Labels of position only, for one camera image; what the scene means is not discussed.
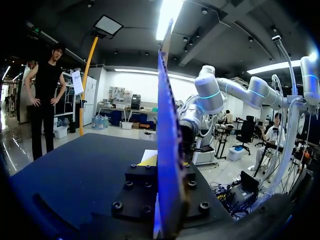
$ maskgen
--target man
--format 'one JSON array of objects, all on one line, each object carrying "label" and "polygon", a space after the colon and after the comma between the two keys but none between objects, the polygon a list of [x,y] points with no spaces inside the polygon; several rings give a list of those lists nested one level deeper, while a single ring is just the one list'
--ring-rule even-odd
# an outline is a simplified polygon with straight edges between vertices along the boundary
[{"label": "man", "polygon": [[[45,134],[46,152],[48,153],[54,149],[54,106],[59,102],[66,89],[66,82],[62,69],[57,66],[57,61],[62,56],[65,49],[66,48],[63,44],[57,43],[53,46],[50,60],[48,62],[37,64],[25,78],[28,97],[33,105],[31,109],[33,160],[42,156],[42,121]],[[35,97],[33,97],[29,84],[30,80],[35,75]],[[58,81],[60,81],[61,89],[58,95],[54,97]]]},{"label": "man", "polygon": [[[265,141],[273,141],[275,145],[280,144],[280,146],[283,146],[284,142],[286,141],[285,138],[285,130],[284,128],[280,125],[281,122],[281,113],[276,113],[274,116],[274,125],[269,128],[267,133],[265,134],[266,128],[263,127],[261,129],[261,137]],[[255,157],[255,165],[254,167],[251,168],[252,171],[256,171],[259,165],[259,162],[261,160],[262,154],[265,151],[265,147],[260,147],[256,151],[256,157]],[[275,153],[275,150],[273,149],[270,152],[272,155]]]},{"label": "man", "polygon": [[223,121],[225,124],[232,124],[233,123],[232,114],[230,113],[229,110],[225,111],[225,116],[223,118]]}]

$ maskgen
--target white wall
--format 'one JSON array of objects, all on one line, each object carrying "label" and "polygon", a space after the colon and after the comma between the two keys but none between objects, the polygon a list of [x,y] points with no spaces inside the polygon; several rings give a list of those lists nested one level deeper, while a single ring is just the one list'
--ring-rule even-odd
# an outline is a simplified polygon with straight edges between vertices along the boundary
[{"label": "white wall", "polygon": [[[187,80],[170,78],[172,92],[176,101],[186,101],[192,94],[197,94],[194,83]],[[135,72],[106,72],[104,98],[109,97],[110,87],[122,87],[140,94],[142,102],[158,103],[158,76]]]},{"label": "white wall", "polygon": [[102,67],[90,68],[88,75],[96,80],[93,114],[97,112],[97,103],[101,102],[105,97],[105,84],[107,81],[107,71]]},{"label": "white wall", "polygon": [[226,112],[226,110],[229,110],[233,116],[234,121],[236,120],[236,118],[242,118],[243,117],[244,102],[238,98],[235,98],[234,96],[229,95],[229,94],[225,94],[225,95],[227,97],[227,101],[224,104],[223,111]]},{"label": "white wall", "polygon": [[269,115],[272,119],[273,112],[274,112],[274,115],[276,115],[276,113],[279,111],[278,110],[274,111],[270,106],[262,106],[261,119],[266,119],[267,115]]},{"label": "white wall", "polygon": [[257,119],[260,119],[261,108],[255,109],[250,105],[248,105],[247,103],[243,103],[242,118],[245,120],[247,116],[254,116]]}]

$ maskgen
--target black chair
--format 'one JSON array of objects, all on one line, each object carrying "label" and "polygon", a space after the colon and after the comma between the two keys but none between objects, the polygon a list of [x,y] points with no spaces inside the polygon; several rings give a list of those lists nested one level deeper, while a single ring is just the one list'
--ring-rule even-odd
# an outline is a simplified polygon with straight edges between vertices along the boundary
[{"label": "black chair", "polygon": [[249,144],[252,142],[252,138],[254,135],[254,131],[255,131],[255,122],[254,121],[248,121],[248,120],[244,120],[241,130],[237,131],[237,136],[235,139],[237,139],[239,142],[242,143],[242,145],[236,145],[236,146],[232,146],[232,147],[243,147],[245,150],[247,150],[250,153],[250,149],[249,147],[245,146],[245,144]]}]

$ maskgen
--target seated person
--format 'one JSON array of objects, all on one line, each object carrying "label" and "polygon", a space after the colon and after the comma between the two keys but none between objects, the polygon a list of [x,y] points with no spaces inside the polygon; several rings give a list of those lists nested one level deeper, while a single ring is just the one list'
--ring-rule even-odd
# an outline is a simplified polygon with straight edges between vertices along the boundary
[{"label": "seated person", "polygon": [[[285,138],[285,130],[284,128],[279,125],[280,121],[281,121],[281,113],[276,113],[275,116],[274,116],[274,125],[272,127],[269,128],[269,130],[266,132],[265,134],[265,130],[266,128],[263,127],[261,129],[261,137],[263,138],[263,140],[265,141],[273,141],[275,145],[277,145],[278,143],[280,144],[280,146],[283,146],[284,142],[286,141],[286,138]],[[278,128],[278,133],[276,131],[273,131],[273,128]],[[255,165],[254,167],[251,168],[252,171],[256,171],[257,170],[257,167],[259,165],[259,162],[261,160],[261,157],[262,157],[262,154],[264,153],[265,151],[265,147],[260,147],[257,151],[256,151],[256,157],[255,157]],[[272,149],[271,150],[271,154],[273,155],[275,153],[276,150]]]},{"label": "seated person", "polygon": [[224,124],[232,124],[233,119],[232,119],[232,114],[230,113],[229,110],[225,111],[225,116],[223,118]]}]

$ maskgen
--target floor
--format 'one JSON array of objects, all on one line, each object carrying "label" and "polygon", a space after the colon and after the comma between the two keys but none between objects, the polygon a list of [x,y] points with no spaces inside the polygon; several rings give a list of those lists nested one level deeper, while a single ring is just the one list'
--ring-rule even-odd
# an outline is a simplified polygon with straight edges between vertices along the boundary
[{"label": "floor", "polygon": [[[31,141],[31,127],[30,124],[25,123],[18,125],[15,117],[9,117],[2,110],[0,113],[1,118],[1,130],[2,130],[2,144],[4,148],[4,156],[5,156],[5,164],[7,166],[7,171],[10,176],[14,175],[18,171],[25,168],[28,164],[32,163],[32,141]],[[84,133],[96,133],[103,134],[121,138],[130,138],[130,139],[139,139],[139,129],[121,129],[115,126],[109,126],[103,130],[92,129],[90,125],[84,127]],[[67,137],[57,139],[54,138],[54,147],[58,148],[59,146],[72,141],[78,138],[79,132],[76,133],[68,133]],[[218,137],[215,141],[212,142],[211,146],[218,146]],[[255,147],[255,144],[260,142],[258,139],[254,139],[252,143],[248,146],[251,151],[251,155],[248,155],[245,152],[244,156],[238,161],[230,161],[228,159],[222,159],[218,161],[218,165],[208,164],[199,166],[198,169],[208,181],[208,183],[213,184],[230,184],[231,182],[240,179],[241,171],[245,171],[249,175],[253,175],[254,172],[250,171],[250,167],[255,164],[256,161],[256,152],[259,147]],[[233,145],[237,145],[236,136],[229,135],[227,137],[227,143],[224,148],[224,152],[222,156],[226,156],[228,154],[229,148]],[[45,154],[45,138],[42,137],[42,151]],[[289,164],[284,177],[282,178],[282,184],[280,184],[276,190],[276,192],[282,193],[283,191],[288,192],[290,186],[294,180],[295,174],[289,175],[288,187],[285,189],[286,181],[288,179],[288,174],[290,173]],[[298,167],[295,166],[295,169],[292,167],[292,172],[296,173]],[[256,179],[261,180],[263,175],[261,172],[258,173]],[[263,186],[268,188],[270,184],[265,181]]]}]

